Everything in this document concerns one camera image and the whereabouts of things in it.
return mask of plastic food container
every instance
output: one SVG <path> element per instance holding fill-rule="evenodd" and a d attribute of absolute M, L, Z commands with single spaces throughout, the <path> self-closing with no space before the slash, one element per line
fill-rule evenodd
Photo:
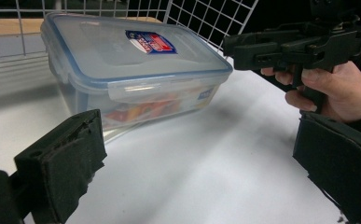
<path fill-rule="evenodd" d="M 176 25 L 50 13 L 41 31 L 70 111 L 101 109 L 106 130 L 203 108 L 232 72 Z"/>

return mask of red and blue label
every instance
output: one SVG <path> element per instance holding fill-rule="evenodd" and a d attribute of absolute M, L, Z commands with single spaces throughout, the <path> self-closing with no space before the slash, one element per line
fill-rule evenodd
<path fill-rule="evenodd" d="M 165 37 L 154 32 L 125 31 L 125 35 L 139 50 L 146 54 L 177 53 L 174 45 Z"/>

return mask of container lid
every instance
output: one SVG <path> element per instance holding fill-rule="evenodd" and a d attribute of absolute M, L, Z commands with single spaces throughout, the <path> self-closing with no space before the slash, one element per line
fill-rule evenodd
<path fill-rule="evenodd" d="M 227 76 L 232 71 L 211 47 L 177 25 L 64 13 L 48 14 L 45 25 L 49 29 L 42 28 L 42 35 L 59 43 L 48 48 L 62 49 L 73 70 L 71 79 L 84 88 L 151 78 Z"/>

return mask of white table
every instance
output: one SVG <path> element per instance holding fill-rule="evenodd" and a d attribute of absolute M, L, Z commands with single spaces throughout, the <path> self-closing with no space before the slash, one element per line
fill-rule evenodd
<path fill-rule="evenodd" d="M 40 66 L 0 76 L 9 174 L 14 156 L 69 116 L 44 57 Z M 203 110 L 107 142 L 105 167 L 67 223 L 337 223 L 339 209 L 292 158 L 300 115 L 284 95 L 235 71 Z"/>

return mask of wire grid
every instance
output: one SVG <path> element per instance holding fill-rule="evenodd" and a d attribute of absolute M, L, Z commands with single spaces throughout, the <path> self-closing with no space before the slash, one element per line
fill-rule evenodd
<path fill-rule="evenodd" d="M 145 21 L 152 18 L 188 27 L 217 50 L 222 50 L 224 36 L 243 32 L 257 2 L 258 0 L 0 0 L 0 21 L 3 18 L 13 21 L 12 32 L 3 32 L 3 29 L 0 31 L 0 59 L 45 53 L 39 29 L 28 30 L 25 25 L 31 18 L 41 23 L 45 15 L 52 11 L 132 17 Z"/>

